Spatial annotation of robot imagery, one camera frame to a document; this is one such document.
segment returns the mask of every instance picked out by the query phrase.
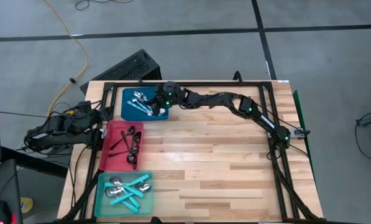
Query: teal tray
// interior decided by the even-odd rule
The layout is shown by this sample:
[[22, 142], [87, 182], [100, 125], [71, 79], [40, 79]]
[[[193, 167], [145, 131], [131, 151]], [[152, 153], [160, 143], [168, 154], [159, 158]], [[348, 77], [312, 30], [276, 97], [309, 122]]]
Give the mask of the teal tray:
[[[140, 198], [134, 196], [134, 198], [140, 203], [138, 213], [133, 213], [122, 203], [111, 205], [111, 201], [114, 198], [109, 198], [105, 195], [105, 183], [108, 183], [112, 177], [120, 177], [123, 183], [130, 183], [135, 179], [148, 174], [149, 178], [144, 182], [151, 184], [151, 189], [145, 193], [144, 197]], [[115, 173], [103, 173], [98, 177], [96, 203], [94, 205], [94, 215], [98, 218], [105, 217], [129, 217], [129, 216], [142, 216], [150, 215], [153, 211], [153, 173], [150, 171], [143, 172], [115, 172]]]

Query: wooden tabletop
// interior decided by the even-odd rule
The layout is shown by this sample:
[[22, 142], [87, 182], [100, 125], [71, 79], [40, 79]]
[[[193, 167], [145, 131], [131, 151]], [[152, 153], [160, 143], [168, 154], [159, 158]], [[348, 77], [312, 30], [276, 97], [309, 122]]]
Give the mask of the wooden tabletop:
[[[273, 81], [279, 117], [299, 126], [295, 102], [288, 82]], [[86, 100], [98, 101], [103, 94], [103, 81], [89, 83]], [[190, 87], [200, 94], [220, 91], [250, 96], [260, 103], [257, 87]], [[121, 118], [119, 88], [114, 120]], [[165, 121], [144, 123], [144, 145], [140, 170], [151, 170], [155, 177], [155, 203], [152, 216], [163, 222], [256, 222], [280, 221], [277, 192], [268, 152], [267, 133], [252, 120], [233, 115], [225, 107], [198, 110], [170, 108]], [[306, 151], [304, 140], [291, 139], [291, 144]], [[84, 145], [75, 145], [71, 167]], [[76, 175], [76, 198], [84, 190], [90, 150], [82, 154]], [[322, 217], [311, 166], [305, 155], [287, 149], [293, 185], [315, 215]], [[98, 153], [96, 169], [99, 164]], [[283, 189], [286, 209], [292, 217], [290, 200]], [[68, 173], [58, 218], [70, 209], [72, 186]], [[91, 217], [95, 192], [90, 194], [86, 217]], [[149, 222], [150, 217], [99, 218], [99, 222]]]

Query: gray floor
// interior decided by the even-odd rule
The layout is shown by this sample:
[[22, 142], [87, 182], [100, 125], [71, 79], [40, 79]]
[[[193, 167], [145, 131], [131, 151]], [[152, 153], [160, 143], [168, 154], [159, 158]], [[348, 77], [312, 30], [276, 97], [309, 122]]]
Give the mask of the gray floor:
[[[72, 34], [257, 27], [246, 0], [134, 0], [91, 3], [84, 11], [75, 10], [76, 2], [52, 1]], [[265, 27], [371, 24], [371, 1], [264, 0], [259, 6]], [[65, 30], [42, 1], [0, 1], [0, 37], [35, 35], [65, 35]], [[355, 120], [371, 111], [371, 30], [277, 32], [267, 39], [277, 78], [289, 80], [300, 94], [324, 216], [371, 223], [371, 161], [358, 152], [354, 139]], [[159, 63], [164, 79], [228, 79], [235, 70], [245, 79], [269, 78], [257, 33], [81, 42], [89, 67], [80, 84], [139, 49]], [[71, 40], [0, 42], [0, 111], [45, 114], [83, 63]], [[83, 97], [74, 86], [62, 101], [74, 105]], [[0, 114], [2, 145], [17, 147], [42, 121]], [[361, 129], [359, 138], [371, 155], [371, 127]], [[35, 200], [27, 223], [54, 219], [63, 181], [30, 170], [20, 171], [19, 178], [22, 196]], [[49, 187], [27, 184], [34, 180]]]

